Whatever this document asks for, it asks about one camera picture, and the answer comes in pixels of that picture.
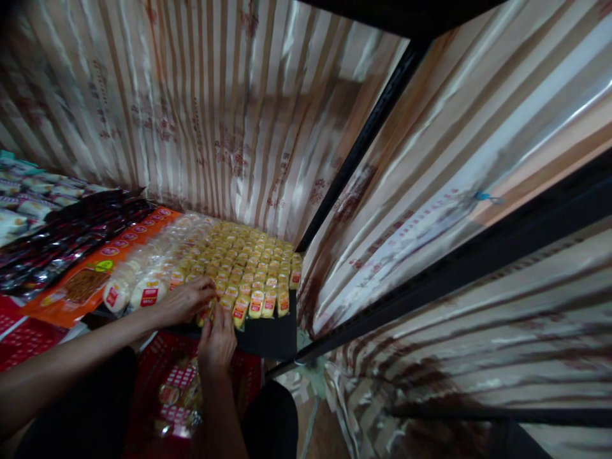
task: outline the hand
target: hand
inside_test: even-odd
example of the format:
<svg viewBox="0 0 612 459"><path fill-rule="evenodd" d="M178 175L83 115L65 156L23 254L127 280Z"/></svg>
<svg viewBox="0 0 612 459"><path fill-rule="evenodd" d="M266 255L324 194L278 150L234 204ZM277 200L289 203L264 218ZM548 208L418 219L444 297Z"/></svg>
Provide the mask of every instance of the hand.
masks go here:
<svg viewBox="0 0 612 459"><path fill-rule="evenodd" d="M210 277L199 276L178 286L154 306L143 309L154 310L159 316L161 327L165 327L191 321L216 297L215 282Z"/></svg>
<svg viewBox="0 0 612 459"><path fill-rule="evenodd" d="M214 323L207 317L202 327L198 344L198 366L202 380L226 377L230 369L231 357L236 349L236 335L231 320L231 311L214 302Z"/></svg>

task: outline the shelf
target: shelf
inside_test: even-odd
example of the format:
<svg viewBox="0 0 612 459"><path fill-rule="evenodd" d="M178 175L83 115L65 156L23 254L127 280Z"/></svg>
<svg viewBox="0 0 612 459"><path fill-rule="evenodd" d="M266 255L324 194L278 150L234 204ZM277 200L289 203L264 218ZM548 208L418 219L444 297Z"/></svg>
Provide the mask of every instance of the shelf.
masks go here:
<svg viewBox="0 0 612 459"><path fill-rule="evenodd" d="M283 318L249 320L244 331L236 331L239 350L274 360L293 360L297 353L296 291L289 290L289 314ZM116 319L104 304L92 312L95 316ZM200 339L200 328L194 324L163 329L164 332L194 340Z"/></svg>

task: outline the striped curtain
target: striped curtain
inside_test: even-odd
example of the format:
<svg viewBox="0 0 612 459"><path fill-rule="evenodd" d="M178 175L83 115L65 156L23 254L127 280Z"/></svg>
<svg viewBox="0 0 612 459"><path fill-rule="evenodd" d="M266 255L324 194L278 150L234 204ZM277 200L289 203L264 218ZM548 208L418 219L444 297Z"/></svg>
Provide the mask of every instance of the striped curtain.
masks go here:
<svg viewBox="0 0 612 459"><path fill-rule="evenodd" d="M407 40L293 0L24 2L0 143L297 243Z"/></svg>
<svg viewBox="0 0 612 459"><path fill-rule="evenodd" d="M334 329L612 146L611 11L511 0L433 43L307 252L306 329Z"/></svg>
<svg viewBox="0 0 612 459"><path fill-rule="evenodd" d="M385 408L612 408L612 219L337 349L328 399L354 458L485 457L486 423ZM612 430L523 425L554 459L604 459Z"/></svg>

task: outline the floor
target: floor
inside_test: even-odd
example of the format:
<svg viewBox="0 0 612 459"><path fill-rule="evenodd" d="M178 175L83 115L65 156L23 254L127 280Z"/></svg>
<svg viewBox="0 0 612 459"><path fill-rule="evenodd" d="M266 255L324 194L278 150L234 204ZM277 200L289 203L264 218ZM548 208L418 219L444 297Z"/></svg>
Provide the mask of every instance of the floor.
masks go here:
<svg viewBox="0 0 612 459"><path fill-rule="evenodd" d="M300 434L298 438L297 459L350 459L344 436L336 414L330 410L325 399L310 398L298 406L298 423ZM316 406L314 424L310 441L306 443L310 420Z"/></svg>

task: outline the blue clip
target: blue clip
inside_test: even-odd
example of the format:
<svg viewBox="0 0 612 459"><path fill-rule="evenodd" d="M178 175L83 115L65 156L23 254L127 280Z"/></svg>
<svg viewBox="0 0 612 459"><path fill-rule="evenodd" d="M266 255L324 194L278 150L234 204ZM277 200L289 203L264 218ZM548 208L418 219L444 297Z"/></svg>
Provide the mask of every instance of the blue clip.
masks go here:
<svg viewBox="0 0 612 459"><path fill-rule="evenodd" d="M504 202L503 198L492 198L490 194L488 193L483 193L482 191L478 191L474 197L479 200L479 201L486 201L489 200L491 201L493 204L495 205L500 205Z"/></svg>

